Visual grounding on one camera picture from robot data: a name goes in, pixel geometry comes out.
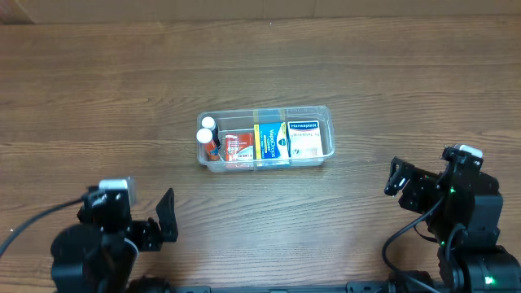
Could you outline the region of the orange Redoxon tube white cap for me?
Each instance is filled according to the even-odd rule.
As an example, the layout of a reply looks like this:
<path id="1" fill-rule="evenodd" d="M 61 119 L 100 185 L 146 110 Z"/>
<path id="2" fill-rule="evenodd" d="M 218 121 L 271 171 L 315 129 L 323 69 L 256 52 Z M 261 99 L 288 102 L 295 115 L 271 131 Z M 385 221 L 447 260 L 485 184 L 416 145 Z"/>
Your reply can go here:
<path id="1" fill-rule="evenodd" d="M 221 159 L 217 144 L 214 142 L 213 134 L 210 129 L 199 129 L 196 134 L 197 141 L 203 146 L 208 159 L 217 161 Z"/>

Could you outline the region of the red white medicine box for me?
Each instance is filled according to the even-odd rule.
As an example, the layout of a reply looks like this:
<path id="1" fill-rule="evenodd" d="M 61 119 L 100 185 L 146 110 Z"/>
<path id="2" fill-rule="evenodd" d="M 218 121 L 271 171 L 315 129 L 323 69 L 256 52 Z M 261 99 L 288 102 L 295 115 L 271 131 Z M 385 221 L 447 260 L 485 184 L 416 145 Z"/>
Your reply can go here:
<path id="1" fill-rule="evenodd" d="M 229 133 L 225 136 L 225 159 L 243 161 L 254 159 L 254 137 L 252 133 Z"/>

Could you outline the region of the dark bottle white cap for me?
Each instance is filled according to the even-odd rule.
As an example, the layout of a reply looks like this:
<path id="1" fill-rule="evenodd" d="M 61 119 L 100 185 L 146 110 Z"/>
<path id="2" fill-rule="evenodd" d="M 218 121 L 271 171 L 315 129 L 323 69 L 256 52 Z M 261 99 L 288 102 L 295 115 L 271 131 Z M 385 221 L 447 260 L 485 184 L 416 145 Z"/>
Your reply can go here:
<path id="1" fill-rule="evenodd" d="M 221 141 L 219 138 L 218 124 L 211 116 L 205 116 L 201 120 L 201 125 L 205 129 L 209 129 L 212 132 L 212 140 L 216 143 L 217 148 L 221 147 Z"/>

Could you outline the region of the white Hansaplast plaster box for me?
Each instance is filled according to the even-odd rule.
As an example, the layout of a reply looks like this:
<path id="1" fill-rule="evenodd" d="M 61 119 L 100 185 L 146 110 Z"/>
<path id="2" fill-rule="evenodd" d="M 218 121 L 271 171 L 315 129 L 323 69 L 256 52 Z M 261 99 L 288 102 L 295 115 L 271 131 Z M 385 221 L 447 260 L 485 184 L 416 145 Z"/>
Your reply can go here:
<path id="1" fill-rule="evenodd" d="M 289 121 L 287 123 L 287 134 L 291 158 L 311 159 L 323 156 L 318 120 Z"/>

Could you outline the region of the blue VapoDrops box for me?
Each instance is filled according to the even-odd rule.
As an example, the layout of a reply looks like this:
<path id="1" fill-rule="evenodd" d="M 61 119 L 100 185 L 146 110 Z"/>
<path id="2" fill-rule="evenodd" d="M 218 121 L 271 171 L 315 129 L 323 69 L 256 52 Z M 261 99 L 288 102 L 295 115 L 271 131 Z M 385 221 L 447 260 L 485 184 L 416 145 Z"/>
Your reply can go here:
<path id="1" fill-rule="evenodd" d="M 290 158 L 287 125 L 284 122 L 254 125 L 255 159 L 287 160 Z"/>

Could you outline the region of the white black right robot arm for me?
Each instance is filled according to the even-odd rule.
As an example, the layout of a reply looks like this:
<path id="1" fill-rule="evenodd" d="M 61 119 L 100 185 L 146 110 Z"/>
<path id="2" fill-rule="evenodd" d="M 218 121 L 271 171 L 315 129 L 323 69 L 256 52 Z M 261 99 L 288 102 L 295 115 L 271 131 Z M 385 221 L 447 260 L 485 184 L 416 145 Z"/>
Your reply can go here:
<path id="1" fill-rule="evenodd" d="M 398 157 L 391 161 L 384 192 L 398 196 L 403 209 L 418 218 L 386 240 L 383 251 L 421 222 L 430 232 L 428 241 L 439 248 L 442 285 L 436 286 L 425 272 L 393 271 L 388 292 L 518 292 L 520 263 L 498 245 L 498 227 L 503 198 L 495 177 L 482 172 L 481 150 L 456 144 L 441 155 L 447 165 L 442 173 L 431 173 Z"/>

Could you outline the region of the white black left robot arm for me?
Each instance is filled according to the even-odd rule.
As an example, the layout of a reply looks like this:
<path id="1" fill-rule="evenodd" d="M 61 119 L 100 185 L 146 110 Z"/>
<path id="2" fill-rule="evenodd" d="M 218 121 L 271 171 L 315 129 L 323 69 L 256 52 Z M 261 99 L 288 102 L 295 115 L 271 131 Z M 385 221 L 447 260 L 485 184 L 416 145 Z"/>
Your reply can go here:
<path id="1" fill-rule="evenodd" d="M 178 227 L 174 191 L 168 189 L 155 211 L 159 218 L 136 221 L 127 189 L 91 186 L 82 197 L 80 221 L 51 244 L 51 278 L 58 292 L 172 292 L 165 278 L 129 279 L 139 254 L 174 243 Z"/>

